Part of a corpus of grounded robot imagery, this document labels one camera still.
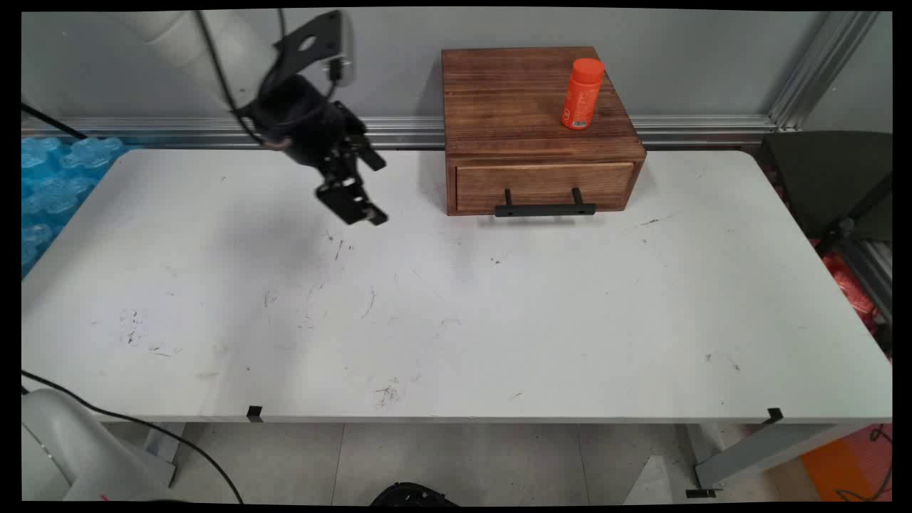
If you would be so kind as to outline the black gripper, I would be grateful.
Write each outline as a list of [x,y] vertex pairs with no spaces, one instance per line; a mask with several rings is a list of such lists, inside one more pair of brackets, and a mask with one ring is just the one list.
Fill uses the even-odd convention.
[[[300,75],[271,85],[241,114],[271,149],[286,153],[297,165],[316,168],[323,182],[316,198],[348,225],[368,221],[382,225],[388,215],[369,199],[356,169],[362,160],[372,171],[387,166],[367,137],[367,127],[334,98],[339,79],[323,92]],[[332,167],[336,160],[344,165]]]

